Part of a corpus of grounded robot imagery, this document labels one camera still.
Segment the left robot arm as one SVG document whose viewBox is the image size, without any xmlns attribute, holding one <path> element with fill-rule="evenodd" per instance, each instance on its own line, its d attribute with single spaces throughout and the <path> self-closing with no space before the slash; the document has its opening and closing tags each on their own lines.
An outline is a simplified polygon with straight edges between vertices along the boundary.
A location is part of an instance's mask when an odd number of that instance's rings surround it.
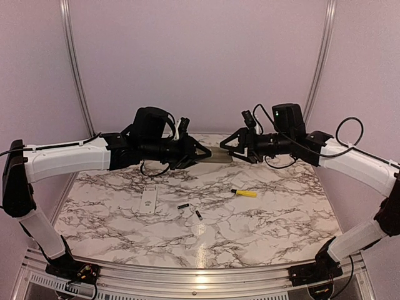
<svg viewBox="0 0 400 300">
<path fill-rule="evenodd" d="M 174 122 L 163 109 L 141 107 L 132 124 L 121 132 L 46 146 L 25 146 L 22 140 L 15 140 L 4 152 L 2 208 L 18 220 L 57 271 L 65 278 L 74 278 L 79 264 L 35 203 L 33 183 L 82 171 L 125 169 L 143 161 L 166 164 L 168 170 L 186 169 L 212 155 L 188 134 L 188 125 L 188 118 Z"/>
</svg>

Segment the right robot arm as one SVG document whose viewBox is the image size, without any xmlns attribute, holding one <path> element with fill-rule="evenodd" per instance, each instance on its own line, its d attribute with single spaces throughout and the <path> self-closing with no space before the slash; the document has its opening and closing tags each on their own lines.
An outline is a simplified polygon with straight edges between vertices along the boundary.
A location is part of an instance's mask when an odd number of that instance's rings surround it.
<svg viewBox="0 0 400 300">
<path fill-rule="evenodd" d="M 338 135 L 322 131 L 308 133 L 298 104 L 272 107 L 268 119 L 275 132 L 257 132 L 259 121 L 251 111 L 243 111 L 245 127 L 220 143 L 231 156 L 248 163 L 267 157 L 290 155 L 315 167 L 331 169 L 373 188 L 384 200 L 375 216 L 339 237 L 328 241 L 316 254 L 309 273 L 324 279 L 341 260 L 367 249 L 386 236 L 399 235 L 399 164 L 369 154 L 353 144 L 345 144 Z"/>
</svg>

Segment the small white remote control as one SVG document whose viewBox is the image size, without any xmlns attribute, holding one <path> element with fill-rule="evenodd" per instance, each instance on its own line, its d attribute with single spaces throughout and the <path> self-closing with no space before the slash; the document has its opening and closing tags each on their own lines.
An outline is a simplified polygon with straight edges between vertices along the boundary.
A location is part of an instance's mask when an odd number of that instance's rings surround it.
<svg viewBox="0 0 400 300">
<path fill-rule="evenodd" d="M 229 164 L 233 162 L 233 157 L 227 150 L 220 147 L 209 147 L 208 149 L 211 151 L 211 156 L 203 159 L 203 163 Z"/>
</svg>

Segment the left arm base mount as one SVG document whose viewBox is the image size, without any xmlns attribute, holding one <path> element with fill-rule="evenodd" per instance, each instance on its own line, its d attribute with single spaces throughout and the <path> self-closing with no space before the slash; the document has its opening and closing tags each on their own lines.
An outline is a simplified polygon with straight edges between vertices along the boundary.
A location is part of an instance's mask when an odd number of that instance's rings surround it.
<svg viewBox="0 0 400 300">
<path fill-rule="evenodd" d="M 88 262 L 73 261 L 71 264 L 54 266 L 48 264 L 46 273 L 67 279 L 72 283 L 96 284 L 99 276 L 99 265 Z"/>
</svg>

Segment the yellow handled screwdriver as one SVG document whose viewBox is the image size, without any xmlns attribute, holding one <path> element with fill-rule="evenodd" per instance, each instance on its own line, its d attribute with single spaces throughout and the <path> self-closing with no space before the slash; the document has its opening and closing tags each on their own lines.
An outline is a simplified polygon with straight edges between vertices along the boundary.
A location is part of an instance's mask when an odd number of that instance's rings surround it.
<svg viewBox="0 0 400 300">
<path fill-rule="evenodd" d="M 249 197 L 249 198 L 256 198 L 258 194 L 256 192 L 252 191 L 243 191 L 243 190 L 238 190 L 238 189 L 231 189 L 231 192 L 233 194 L 239 195 L 239 196 L 244 196 L 244 197 Z"/>
</svg>

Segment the large white remote control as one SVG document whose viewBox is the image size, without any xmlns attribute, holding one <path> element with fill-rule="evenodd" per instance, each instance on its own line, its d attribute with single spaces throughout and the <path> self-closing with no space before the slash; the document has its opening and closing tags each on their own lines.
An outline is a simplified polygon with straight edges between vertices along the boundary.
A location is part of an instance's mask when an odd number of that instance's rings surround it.
<svg viewBox="0 0 400 300">
<path fill-rule="evenodd" d="M 156 185 L 146 186 L 141 198 L 139 213 L 153 215 L 156 211 L 158 188 Z"/>
</svg>

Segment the black battery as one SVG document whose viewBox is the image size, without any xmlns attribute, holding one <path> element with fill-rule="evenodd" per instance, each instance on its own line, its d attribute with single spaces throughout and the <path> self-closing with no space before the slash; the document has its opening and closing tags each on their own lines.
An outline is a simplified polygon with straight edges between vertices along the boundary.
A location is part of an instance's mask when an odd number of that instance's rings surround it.
<svg viewBox="0 0 400 300">
<path fill-rule="evenodd" d="M 184 208 L 188 208 L 190 204 L 186 203 L 186 204 L 182 204 L 180 206 L 178 206 L 178 209 L 184 209 Z"/>
<path fill-rule="evenodd" d="M 200 213 L 198 210 L 196 210 L 195 213 L 196 213 L 196 216 L 198 217 L 198 219 L 199 219 L 200 221 L 202 221 L 202 220 L 203 220 L 203 217 L 201 216 L 201 213 Z"/>
</svg>

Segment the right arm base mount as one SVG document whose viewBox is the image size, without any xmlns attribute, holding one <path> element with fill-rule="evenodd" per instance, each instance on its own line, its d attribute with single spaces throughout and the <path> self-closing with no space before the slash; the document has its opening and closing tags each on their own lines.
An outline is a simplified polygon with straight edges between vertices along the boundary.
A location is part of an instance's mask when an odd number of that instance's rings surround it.
<svg viewBox="0 0 400 300">
<path fill-rule="evenodd" d="M 292 285 L 302 286 L 321 281 L 332 280 L 343 275 L 343 270 L 338 264 L 327 266 L 316 262 L 291 266 L 288 269 L 289 280 Z"/>
</svg>

